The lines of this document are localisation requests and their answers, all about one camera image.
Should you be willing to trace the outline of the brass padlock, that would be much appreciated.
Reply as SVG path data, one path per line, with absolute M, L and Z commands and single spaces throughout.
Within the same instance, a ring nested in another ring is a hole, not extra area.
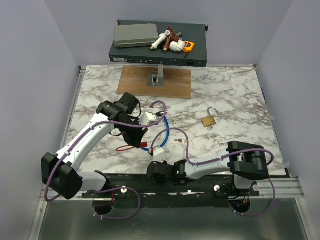
M 216 125 L 216 120 L 215 118 L 213 117 L 213 115 L 211 114 L 210 110 L 215 110 L 217 112 L 217 109 L 210 106 L 208 109 L 207 109 L 207 116 L 206 117 L 203 117 L 201 118 L 201 121 L 202 121 L 202 124 L 205 128 L 207 128 L 208 130 L 211 130 L 213 128 L 214 125 Z

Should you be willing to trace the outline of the red cable lock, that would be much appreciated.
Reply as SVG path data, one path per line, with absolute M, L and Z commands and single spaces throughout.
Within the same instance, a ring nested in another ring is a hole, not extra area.
M 140 144 L 140 149 L 144 149 L 148 146 L 148 143 L 147 142 L 142 142 Z M 134 149 L 135 147 L 134 146 L 131 146 L 131 145 L 124 145 L 124 146 L 120 146 L 120 147 L 117 147 L 115 149 L 116 152 L 124 152 L 124 151 L 128 151 L 128 150 L 132 150 Z

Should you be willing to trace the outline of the white elbow pipe fitting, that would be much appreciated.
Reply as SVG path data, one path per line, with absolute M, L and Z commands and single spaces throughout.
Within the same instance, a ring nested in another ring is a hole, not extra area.
M 169 45 L 169 49 L 173 52 L 182 52 L 185 48 L 186 43 L 182 40 L 179 40 L 178 42 L 172 41 Z

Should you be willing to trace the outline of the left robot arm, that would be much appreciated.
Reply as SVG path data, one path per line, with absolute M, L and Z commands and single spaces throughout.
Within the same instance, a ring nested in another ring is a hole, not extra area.
M 101 171 L 80 173 L 80 167 L 96 145 L 114 129 L 118 129 L 124 141 L 131 147 L 140 148 L 147 132 L 141 128 L 139 119 L 132 113 L 140 107 L 139 100 L 125 93 L 116 102 L 105 101 L 86 127 L 57 153 L 47 152 L 41 159 L 41 176 L 45 191 L 54 190 L 59 196 L 69 200 L 78 192 L 94 191 L 104 198 L 110 194 L 108 177 Z

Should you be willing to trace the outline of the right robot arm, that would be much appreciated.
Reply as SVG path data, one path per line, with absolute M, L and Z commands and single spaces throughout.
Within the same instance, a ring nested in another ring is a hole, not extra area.
M 250 190 L 254 181 L 268 179 L 268 166 L 275 158 L 261 145 L 240 141 L 229 142 L 227 148 L 216 155 L 180 160 L 173 165 L 165 161 L 162 151 L 161 147 L 153 150 L 153 161 L 146 171 L 148 178 L 159 184 L 171 182 L 176 186 L 186 186 L 208 175 L 230 172 L 230 191 L 236 196 Z

